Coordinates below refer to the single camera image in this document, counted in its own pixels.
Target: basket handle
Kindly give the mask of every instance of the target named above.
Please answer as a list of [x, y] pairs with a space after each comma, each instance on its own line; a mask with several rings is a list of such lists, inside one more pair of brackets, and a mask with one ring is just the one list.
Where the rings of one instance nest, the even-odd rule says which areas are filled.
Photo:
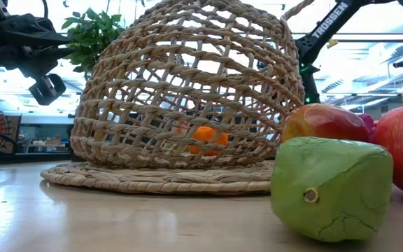
[[312, 4], [315, 0], [303, 0], [301, 3], [297, 4], [295, 7], [292, 7], [290, 10], [287, 10], [282, 16], [281, 19], [285, 21], [289, 20], [294, 15], [297, 15], [302, 9], [306, 8], [310, 4]]

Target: plant leaf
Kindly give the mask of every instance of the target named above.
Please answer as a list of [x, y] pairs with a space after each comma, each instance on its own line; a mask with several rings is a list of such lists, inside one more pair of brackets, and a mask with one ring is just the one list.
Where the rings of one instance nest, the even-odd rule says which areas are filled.
[[80, 62], [76, 61], [75, 59], [71, 59], [71, 64], [78, 65], [80, 64]]
[[71, 35], [72, 33], [74, 33], [76, 30], [76, 28], [69, 28], [67, 32], [68, 36]]
[[81, 42], [86, 37], [87, 37], [86, 34], [77, 34], [77, 35], [73, 36], [72, 39], [73, 39], [73, 41]]
[[65, 60], [70, 60], [71, 59], [71, 55], [67, 55], [65, 57], [63, 57]]
[[73, 70], [76, 73], [82, 73], [83, 72], [83, 67], [82, 66], [76, 66], [76, 68]]
[[88, 15], [88, 18], [91, 20], [95, 19], [97, 16], [97, 14], [91, 8], [88, 8], [86, 13]]
[[114, 21], [114, 22], [120, 22], [120, 17], [121, 17], [121, 16], [122, 16], [122, 15], [120, 15], [120, 14], [112, 15], [112, 16], [111, 16], [111, 20]]
[[110, 16], [108, 16], [105, 11], [102, 11], [100, 13], [100, 16], [102, 17], [102, 19], [110, 19]]
[[62, 25], [62, 29], [66, 29], [66, 28], [68, 28], [70, 25], [72, 25], [73, 24], [73, 22], [72, 21], [69, 21], [69, 20], [67, 20], [63, 25]]
[[115, 31], [110, 31], [110, 33], [108, 33], [108, 39], [110, 40], [110, 43], [113, 42], [114, 40], [116, 40], [118, 38], [119, 34]]
[[86, 62], [89, 59], [91, 59], [91, 55], [88, 55], [88, 54], [79, 55], [77, 58], [77, 60], [80, 60], [81, 62]]
[[76, 17], [68, 17], [68, 18], [65, 18], [65, 20], [66, 20], [66, 21], [71, 21], [71, 22], [73, 22], [73, 23], [78, 23], [78, 24], [81, 24], [81, 23], [82, 23], [82, 20], [80, 20], [80, 19], [78, 19], [78, 18], [76, 18]]
[[111, 19], [110, 19], [110, 18], [106, 18], [106, 19], [105, 19], [105, 27], [106, 27], [107, 29], [112, 29], [112, 28], [113, 28], [113, 22], [111, 22]]
[[101, 30], [106, 30], [105, 25], [102, 24], [101, 22], [98, 22], [97, 25], [99, 26], [99, 28], [100, 28]]
[[95, 38], [85, 38], [80, 42], [80, 44], [82, 46], [89, 47], [89, 46], [97, 44], [97, 40]]
[[92, 50], [90, 48], [82, 48], [82, 54], [90, 55]]
[[82, 28], [87, 31], [92, 28], [92, 23], [88, 21], [83, 21]]

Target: green plant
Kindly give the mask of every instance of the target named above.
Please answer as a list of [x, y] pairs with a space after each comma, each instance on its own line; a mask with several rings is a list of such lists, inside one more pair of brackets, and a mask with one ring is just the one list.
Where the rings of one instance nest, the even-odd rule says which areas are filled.
[[105, 12], [96, 14], [91, 8], [83, 14], [73, 12], [73, 17], [66, 19], [62, 29], [74, 25], [67, 32], [72, 39], [67, 47], [75, 48], [76, 51], [67, 59], [71, 60], [71, 64], [78, 65], [75, 72], [91, 73], [101, 52], [124, 31], [120, 19], [121, 15], [109, 16]]

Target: green mango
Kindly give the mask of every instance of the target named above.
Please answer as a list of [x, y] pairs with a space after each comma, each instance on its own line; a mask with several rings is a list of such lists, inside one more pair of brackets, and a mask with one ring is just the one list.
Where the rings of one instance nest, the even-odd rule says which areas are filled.
[[271, 207], [281, 221], [323, 242], [369, 239], [390, 204], [393, 159], [381, 146], [297, 137], [281, 144]]

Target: dartboard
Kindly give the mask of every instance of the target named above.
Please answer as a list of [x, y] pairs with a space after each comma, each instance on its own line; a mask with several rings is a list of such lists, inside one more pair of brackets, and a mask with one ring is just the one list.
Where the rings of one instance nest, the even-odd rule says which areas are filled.
[[[6, 135], [16, 140], [18, 128], [20, 125], [20, 116], [4, 116], [0, 115], [0, 134]], [[0, 137], [0, 151], [11, 152], [13, 150], [12, 143]]]

